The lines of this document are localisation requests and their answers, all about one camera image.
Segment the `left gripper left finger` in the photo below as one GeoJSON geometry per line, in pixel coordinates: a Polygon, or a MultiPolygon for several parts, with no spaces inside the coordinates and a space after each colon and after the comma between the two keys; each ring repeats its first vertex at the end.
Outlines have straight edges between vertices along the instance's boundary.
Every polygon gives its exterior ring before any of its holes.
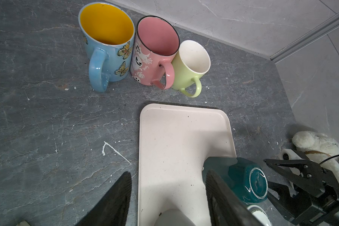
{"type": "Polygon", "coordinates": [[[77,226],[125,226],[132,191],[131,174],[124,172],[77,226]]]}

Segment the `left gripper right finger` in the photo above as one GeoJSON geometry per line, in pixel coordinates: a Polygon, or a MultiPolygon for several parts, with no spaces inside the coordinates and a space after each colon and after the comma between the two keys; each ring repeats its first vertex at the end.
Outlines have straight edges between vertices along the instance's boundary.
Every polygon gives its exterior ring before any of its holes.
{"type": "Polygon", "coordinates": [[[205,188],[212,226],[262,225],[212,169],[206,174],[205,188]]]}

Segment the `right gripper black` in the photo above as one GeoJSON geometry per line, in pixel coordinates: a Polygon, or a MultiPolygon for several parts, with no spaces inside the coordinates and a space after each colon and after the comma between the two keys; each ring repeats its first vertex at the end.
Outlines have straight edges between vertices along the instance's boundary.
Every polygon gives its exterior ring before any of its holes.
{"type": "Polygon", "coordinates": [[[299,226],[319,226],[323,222],[339,226],[339,183],[332,171],[307,159],[264,162],[299,188],[296,195],[291,195],[288,186],[268,183],[279,196],[269,193],[268,200],[283,218],[299,226]]]}

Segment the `dark green mug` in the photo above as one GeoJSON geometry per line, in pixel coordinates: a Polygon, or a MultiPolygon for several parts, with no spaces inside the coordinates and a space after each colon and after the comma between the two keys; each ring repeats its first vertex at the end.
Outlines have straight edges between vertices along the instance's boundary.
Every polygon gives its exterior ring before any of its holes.
{"type": "Polygon", "coordinates": [[[203,164],[203,181],[209,170],[214,170],[244,203],[256,204],[267,199],[267,177],[257,163],[240,157],[211,156],[203,164]]]}

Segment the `grey mug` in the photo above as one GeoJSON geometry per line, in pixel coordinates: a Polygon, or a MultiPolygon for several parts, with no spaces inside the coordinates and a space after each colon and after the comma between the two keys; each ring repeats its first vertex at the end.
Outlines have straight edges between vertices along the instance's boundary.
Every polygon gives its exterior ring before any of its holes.
{"type": "Polygon", "coordinates": [[[170,209],[160,213],[154,226],[195,226],[195,224],[180,210],[170,209]]]}

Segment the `light green mug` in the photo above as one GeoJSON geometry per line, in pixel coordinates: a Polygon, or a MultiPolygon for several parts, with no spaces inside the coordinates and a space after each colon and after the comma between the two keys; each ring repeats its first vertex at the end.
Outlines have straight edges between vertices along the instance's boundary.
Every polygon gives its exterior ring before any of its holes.
{"type": "Polygon", "coordinates": [[[202,91],[200,78],[211,67],[211,59],[206,49],[193,40],[185,40],[172,60],[175,79],[174,90],[190,98],[196,98],[202,91]]]}

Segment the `pink cartoon mug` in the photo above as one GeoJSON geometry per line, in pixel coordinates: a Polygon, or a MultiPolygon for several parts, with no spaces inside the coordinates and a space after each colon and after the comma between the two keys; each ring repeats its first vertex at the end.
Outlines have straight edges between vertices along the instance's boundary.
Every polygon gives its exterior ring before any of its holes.
{"type": "Polygon", "coordinates": [[[180,47],[175,28],[157,16],[145,16],[136,26],[131,75],[137,82],[169,89],[175,80],[172,60],[180,47]]]}

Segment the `blue mug yellow inside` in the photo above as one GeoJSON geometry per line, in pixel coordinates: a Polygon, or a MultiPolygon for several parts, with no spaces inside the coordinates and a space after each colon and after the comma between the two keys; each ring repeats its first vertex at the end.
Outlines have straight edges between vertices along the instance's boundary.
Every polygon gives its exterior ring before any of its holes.
{"type": "Polygon", "coordinates": [[[79,12],[78,22],[89,59],[89,80],[97,92],[130,73],[135,26],[129,15],[107,2],[93,2],[79,12]]]}

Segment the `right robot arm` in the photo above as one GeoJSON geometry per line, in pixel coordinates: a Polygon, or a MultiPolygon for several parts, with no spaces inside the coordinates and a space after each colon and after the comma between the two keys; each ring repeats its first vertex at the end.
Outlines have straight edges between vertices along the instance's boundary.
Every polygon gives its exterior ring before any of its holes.
{"type": "Polygon", "coordinates": [[[333,172],[309,160],[304,154],[299,160],[265,159],[266,165],[294,184],[289,187],[268,182],[269,189],[279,196],[268,194],[268,200],[290,223],[299,226],[318,226],[325,222],[339,226],[339,183],[333,172]]]}

